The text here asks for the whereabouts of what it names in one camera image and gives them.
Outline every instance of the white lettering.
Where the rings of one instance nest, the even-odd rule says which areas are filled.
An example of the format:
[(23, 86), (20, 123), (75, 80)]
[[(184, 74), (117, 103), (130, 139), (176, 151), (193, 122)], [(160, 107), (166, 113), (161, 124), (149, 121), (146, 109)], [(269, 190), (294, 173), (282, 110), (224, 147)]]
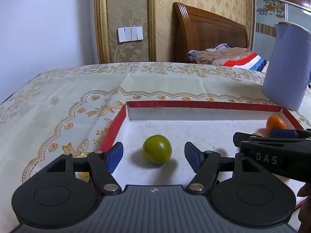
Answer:
[(259, 152), (257, 152), (256, 154), (256, 160), (260, 160), (261, 159), (261, 154)]
[(265, 156), (265, 159), (263, 161), (267, 161), (267, 163), (269, 163), (268, 155)]
[(272, 158), (272, 160), (273, 160), (272, 164), (273, 164), (273, 165), (276, 165), (276, 163), (277, 163), (276, 159), (277, 159), (276, 156), (274, 156), (274, 157)]

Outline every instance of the kettle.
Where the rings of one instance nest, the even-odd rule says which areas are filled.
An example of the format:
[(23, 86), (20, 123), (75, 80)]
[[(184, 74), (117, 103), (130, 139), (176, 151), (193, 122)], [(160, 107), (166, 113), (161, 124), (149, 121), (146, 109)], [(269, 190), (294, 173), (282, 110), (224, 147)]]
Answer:
[(276, 104), (298, 110), (311, 82), (311, 32), (287, 21), (280, 21), (275, 28), (262, 92)]

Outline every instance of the headboard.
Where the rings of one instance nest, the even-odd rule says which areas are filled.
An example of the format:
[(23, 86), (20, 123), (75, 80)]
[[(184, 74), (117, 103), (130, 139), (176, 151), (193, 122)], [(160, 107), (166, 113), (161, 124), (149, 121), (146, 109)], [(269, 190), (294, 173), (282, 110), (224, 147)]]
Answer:
[(179, 19), (174, 62), (189, 63), (188, 51), (205, 50), (222, 43), (230, 47), (248, 47), (244, 25), (182, 3), (175, 2), (174, 7)]

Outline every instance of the kettle lid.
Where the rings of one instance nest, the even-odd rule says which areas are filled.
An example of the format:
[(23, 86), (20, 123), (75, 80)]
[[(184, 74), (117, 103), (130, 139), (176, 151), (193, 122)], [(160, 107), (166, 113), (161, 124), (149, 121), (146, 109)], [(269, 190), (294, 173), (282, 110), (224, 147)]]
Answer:
[(299, 29), (301, 30), (304, 30), (305, 32), (309, 33), (311, 35), (311, 31), (309, 31), (308, 29), (306, 29), (305, 27), (302, 27), (301, 25), (299, 24), (296, 24), (296, 23), (293, 23), (293, 22), (289, 22), (289, 21), (280, 21), (279, 23), (277, 23), (276, 25), (278, 24), (289, 24), (289, 25), (292, 25), (292, 26), (296, 26), (298, 27)]

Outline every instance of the tablecloth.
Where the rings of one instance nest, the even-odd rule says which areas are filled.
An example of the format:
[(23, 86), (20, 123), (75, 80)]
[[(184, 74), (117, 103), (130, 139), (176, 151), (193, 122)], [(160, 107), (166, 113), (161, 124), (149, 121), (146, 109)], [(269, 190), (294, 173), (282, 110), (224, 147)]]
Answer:
[[(10, 205), (15, 189), (63, 152), (98, 150), (124, 103), (134, 100), (272, 104), (264, 74), (184, 63), (112, 63), (53, 70), (28, 82), (0, 105), (0, 232), (18, 225)], [(311, 127), (311, 90), (299, 111)]]

